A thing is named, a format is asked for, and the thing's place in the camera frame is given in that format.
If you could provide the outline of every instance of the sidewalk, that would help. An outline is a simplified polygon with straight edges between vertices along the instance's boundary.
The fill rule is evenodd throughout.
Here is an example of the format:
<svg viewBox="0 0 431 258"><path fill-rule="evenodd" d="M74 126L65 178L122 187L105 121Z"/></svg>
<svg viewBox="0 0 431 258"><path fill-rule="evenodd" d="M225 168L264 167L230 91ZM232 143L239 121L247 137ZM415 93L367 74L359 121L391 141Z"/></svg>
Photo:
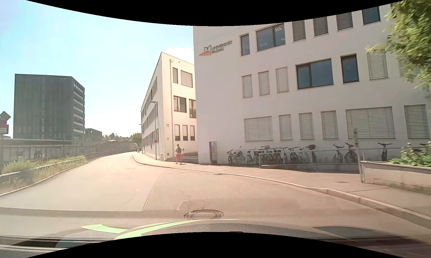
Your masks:
<svg viewBox="0 0 431 258"><path fill-rule="evenodd" d="M212 166L160 161L134 152L136 162L159 167L172 167L229 173L281 181L298 187L358 202L431 229L431 196L360 182L359 174L307 173L299 171L252 167Z"/></svg>

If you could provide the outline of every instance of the drainpipe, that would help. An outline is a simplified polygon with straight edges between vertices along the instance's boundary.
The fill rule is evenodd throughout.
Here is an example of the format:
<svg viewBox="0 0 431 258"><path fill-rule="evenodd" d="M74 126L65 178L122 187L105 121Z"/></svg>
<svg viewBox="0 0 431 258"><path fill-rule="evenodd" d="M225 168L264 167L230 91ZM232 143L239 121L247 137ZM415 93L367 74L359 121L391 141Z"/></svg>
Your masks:
<svg viewBox="0 0 431 258"><path fill-rule="evenodd" d="M169 59L169 85L171 87L171 132L172 132L172 157L174 156L174 106L172 101L174 100L174 96L172 95L172 59Z"/></svg>

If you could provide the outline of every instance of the university logo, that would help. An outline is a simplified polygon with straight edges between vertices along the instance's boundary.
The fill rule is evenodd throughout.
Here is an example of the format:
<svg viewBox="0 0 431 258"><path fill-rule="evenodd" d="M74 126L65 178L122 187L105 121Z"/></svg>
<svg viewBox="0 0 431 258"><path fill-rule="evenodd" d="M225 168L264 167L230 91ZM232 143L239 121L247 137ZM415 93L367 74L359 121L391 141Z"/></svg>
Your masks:
<svg viewBox="0 0 431 258"><path fill-rule="evenodd" d="M218 53L220 51L224 50L224 47L231 45L233 43L232 40L225 42L223 44L219 44L217 46L209 45L207 47L204 47L204 52L199 54L200 56L211 56L212 54Z"/></svg>

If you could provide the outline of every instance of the concrete planter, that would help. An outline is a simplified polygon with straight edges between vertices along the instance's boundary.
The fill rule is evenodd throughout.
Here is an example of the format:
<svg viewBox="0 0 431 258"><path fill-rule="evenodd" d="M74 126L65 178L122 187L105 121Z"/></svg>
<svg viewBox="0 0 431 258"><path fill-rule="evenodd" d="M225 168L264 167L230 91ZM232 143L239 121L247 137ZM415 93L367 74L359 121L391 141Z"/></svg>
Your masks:
<svg viewBox="0 0 431 258"><path fill-rule="evenodd" d="M431 168L361 161L365 183L431 195Z"/></svg>

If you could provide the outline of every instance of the tree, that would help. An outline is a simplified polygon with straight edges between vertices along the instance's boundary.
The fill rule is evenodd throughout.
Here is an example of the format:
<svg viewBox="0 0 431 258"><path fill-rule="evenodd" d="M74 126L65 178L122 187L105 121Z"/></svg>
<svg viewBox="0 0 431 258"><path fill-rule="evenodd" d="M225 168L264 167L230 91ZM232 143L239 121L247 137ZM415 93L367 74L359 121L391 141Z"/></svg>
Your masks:
<svg viewBox="0 0 431 258"><path fill-rule="evenodd" d="M142 142L142 134L141 133L135 133L135 134L131 135L130 138L131 138L133 143L136 143L139 146L141 146L141 142Z"/></svg>
<svg viewBox="0 0 431 258"><path fill-rule="evenodd" d="M367 51L382 49L405 60L405 79L418 79L418 87L431 92L431 0L404 0L391 6L387 15L388 20L395 20L388 29L391 36L386 44Z"/></svg>

